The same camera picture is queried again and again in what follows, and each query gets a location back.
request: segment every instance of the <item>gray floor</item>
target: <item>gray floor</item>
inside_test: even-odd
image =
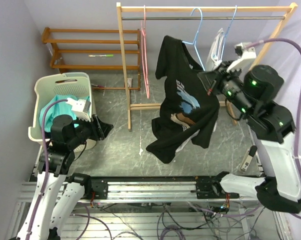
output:
[[[135,74],[128,74],[137,83]],[[123,86],[123,73],[90,74],[90,81],[106,87]],[[145,90],[131,91],[131,103],[160,103],[165,98],[164,79],[149,74],[150,98]],[[170,164],[163,164],[146,151],[147,145],[156,140],[151,120],[159,110],[133,111],[131,132],[128,131],[126,95],[124,90],[96,90],[93,92],[98,117],[114,125],[104,141],[86,150],[71,166],[70,174],[79,172],[91,176],[214,176],[221,171],[238,172],[245,151],[252,145],[247,125],[241,121],[233,126],[226,108],[221,107],[217,129],[212,134],[210,146],[203,149],[189,142],[176,154]],[[245,175],[257,175],[253,161]]]

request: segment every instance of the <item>teal cloth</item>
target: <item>teal cloth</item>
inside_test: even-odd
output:
[[[41,110],[40,110],[40,115],[39,115],[39,122],[40,122],[40,127],[42,128],[42,120],[43,120],[43,115],[45,110],[47,109],[47,107],[52,104],[53,102],[56,102],[58,100],[61,99],[67,99],[67,98],[72,98],[74,100],[79,100],[79,99],[84,99],[89,101],[90,100],[90,96],[86,96],[86,97],[76,97],[73,95],[56,95],[49,103],[47,103],[46,106],[44,106]],[[72,112],[72,105],[67,104],[65,101],[59,102],[57,104],[55,104],[54,106],[52,106],[45,117],[45,132],[46,133],[50,133],[51,132],[51,127],[53,125],[53,120],[55,117],[59,116],[59,115],[63,115],[63,114],[67,114],[70,115],[72,117],[73,120],[76,119],[76,115],[75,113]]]

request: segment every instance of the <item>black t-shirt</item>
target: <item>black t-shirt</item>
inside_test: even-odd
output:
[[[163,163],[170,163],[176,149],[199,130],[192,143],[208,148],[220,108],[216,96],[208,96],[198,78],[202,67],[192,58],[181,40],[165,36],[161,44],[155,76],[165,80],[165,100],[160,106],[159,117],[151,121],[157,140],[147,146]],[[183,128],[171,120],[171,114],[183,113],[195,122]]]

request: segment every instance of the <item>basket handle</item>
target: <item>basket handle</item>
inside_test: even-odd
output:
[[[65,79],[65,80],[58,80],[55,83],[56,84],[68,84],[72,82],[77,82],[77,79]]]

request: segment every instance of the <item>white plastic basket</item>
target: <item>white plastic basket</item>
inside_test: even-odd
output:
[[[67,72],[44,76],[37,80],[35,84],[36,105],[32,126],[28,127],[28,137],[30,140],[43,145],[41,123],[39,120],[40,113],[55,95],[74,95],[75,97],[87,97],[91,102],[89,115],[96,114],[95,103],[92,95],[90,77],[84,72]],[[88,139],[86,149],[91,149],[96,141]],[[81,152],[84,145],[78,146],[74,152]]]

